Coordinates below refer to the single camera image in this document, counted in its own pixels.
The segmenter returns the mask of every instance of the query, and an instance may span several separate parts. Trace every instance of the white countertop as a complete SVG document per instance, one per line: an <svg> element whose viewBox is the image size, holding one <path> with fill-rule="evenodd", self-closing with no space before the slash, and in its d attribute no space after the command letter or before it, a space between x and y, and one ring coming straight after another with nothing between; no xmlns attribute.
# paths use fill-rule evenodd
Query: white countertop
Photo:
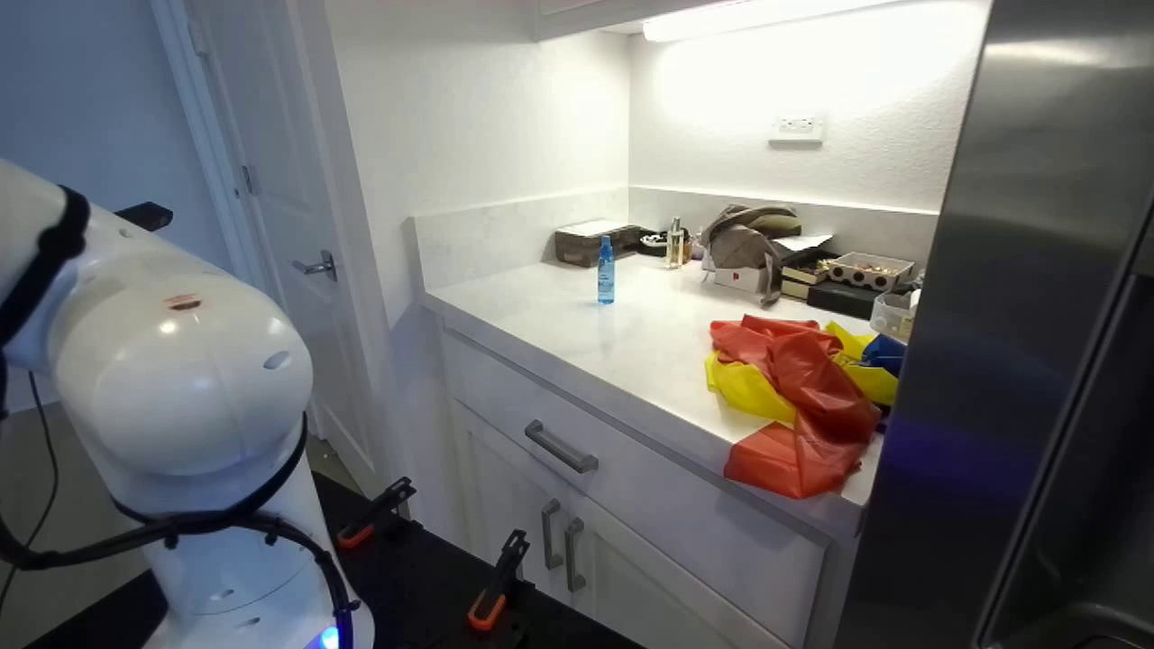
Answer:
<svg viewBox="0 0 1154 649"><path fill-rule="evenodd" d="M780 298L757 308L703 287L699 264L669 269L662 259L627 257L616 264L616 303L594 303L594 269L529 264L428 291L447 324L501 356L548 374L558 388L594 405L610 417L650 437L714 475L726 453L765 423L740 413L707 388L710 320L744 315L784 320L840 320L869 333L865 320ZM790 501L765 494L802 519L854 519L869 501L878 437L840 494Z"/></svg>

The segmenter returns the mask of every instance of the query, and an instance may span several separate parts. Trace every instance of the stainless steel refrigerator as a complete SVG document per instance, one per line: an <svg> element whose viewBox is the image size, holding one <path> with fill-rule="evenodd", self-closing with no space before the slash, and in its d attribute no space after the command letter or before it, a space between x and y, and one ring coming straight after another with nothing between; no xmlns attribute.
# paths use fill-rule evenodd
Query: stainless steel refrigerator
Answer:
<svg viewBox="0 0 1154 649"><path fill-rule="evenodd" d="M840 649L1154 646L1154 0L996 0Z"/></svg>

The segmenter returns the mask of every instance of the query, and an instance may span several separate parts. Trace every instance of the drawer handle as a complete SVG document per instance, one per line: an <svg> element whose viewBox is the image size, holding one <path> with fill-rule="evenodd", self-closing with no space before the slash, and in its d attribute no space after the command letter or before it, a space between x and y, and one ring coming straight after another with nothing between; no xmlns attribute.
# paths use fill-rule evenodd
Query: drawer handle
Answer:
<svg viewBox="0 0 1154 649"><path fill-rule="evenodd" d="M594 471L602 461L570 448L567 439L558 439L556 433L543 428L543 423L529 423L525 437L543 448L552 457L558 457L561 464L570 464L573 471Z"/></svg>

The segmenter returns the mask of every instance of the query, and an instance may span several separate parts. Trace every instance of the blue bottle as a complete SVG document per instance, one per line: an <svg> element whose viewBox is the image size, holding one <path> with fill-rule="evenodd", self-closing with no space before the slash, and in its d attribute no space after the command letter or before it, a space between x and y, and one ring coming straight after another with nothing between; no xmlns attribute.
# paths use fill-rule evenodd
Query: blue bottle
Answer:
<svg viewBox="0 0 1154 649"><path fill-rule="evenodd" d="M616 259L610 235L600 244L600 303L613 303L616 291Z"/></svg>

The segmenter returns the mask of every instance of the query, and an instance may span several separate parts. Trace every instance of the wall outlet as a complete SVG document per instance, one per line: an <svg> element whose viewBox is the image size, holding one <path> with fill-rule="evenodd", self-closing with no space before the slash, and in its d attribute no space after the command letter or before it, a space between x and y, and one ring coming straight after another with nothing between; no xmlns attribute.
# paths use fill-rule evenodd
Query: wall outlet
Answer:
<svg viewBox="0 0 1154 649"><path fill-rule="evenodd" d="M824 139L824 115L822 112L776 115L769 121L769 143L776 143L776 139L822 143Z"/></svg>

